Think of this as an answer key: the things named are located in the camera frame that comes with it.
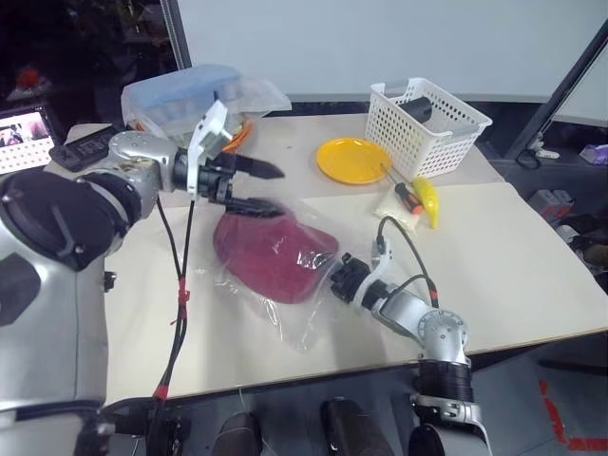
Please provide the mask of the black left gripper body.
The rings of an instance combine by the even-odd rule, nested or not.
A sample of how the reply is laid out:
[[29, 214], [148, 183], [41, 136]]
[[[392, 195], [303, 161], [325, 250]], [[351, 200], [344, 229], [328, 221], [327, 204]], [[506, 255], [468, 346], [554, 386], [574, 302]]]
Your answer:
[[205, 159], [199, 166], [198, 195], [216, 204], [227, 204], [233, 197], [236, 172], [233, 154], [220, 153], [214, 159]]

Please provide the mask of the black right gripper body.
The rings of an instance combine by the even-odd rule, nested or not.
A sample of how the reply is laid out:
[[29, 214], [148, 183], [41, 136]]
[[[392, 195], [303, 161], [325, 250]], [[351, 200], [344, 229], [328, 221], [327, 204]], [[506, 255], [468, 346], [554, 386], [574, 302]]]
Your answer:
[[362, 282], [371, 274], [370, 266], [364, 261], [344, 254], [337, 268], [331, 273], [331, 291], [344, 303], [351, 303]]

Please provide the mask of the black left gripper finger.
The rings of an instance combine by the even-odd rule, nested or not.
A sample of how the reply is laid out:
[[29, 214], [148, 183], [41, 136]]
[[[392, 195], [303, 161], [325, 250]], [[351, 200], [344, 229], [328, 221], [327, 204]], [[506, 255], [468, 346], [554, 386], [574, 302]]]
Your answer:
[[257, 160], [241, 155], [236, 156], [235, 168], [239, 172], [246, 173], [258, 179], [274, 180], [285, 177], [284, 172], [276, 165], [268, 161]]
[[275, 218], [284, 214], [280, 204], [262, 198], [230, 199], [225, 204], [226, 213], [248, 218]]

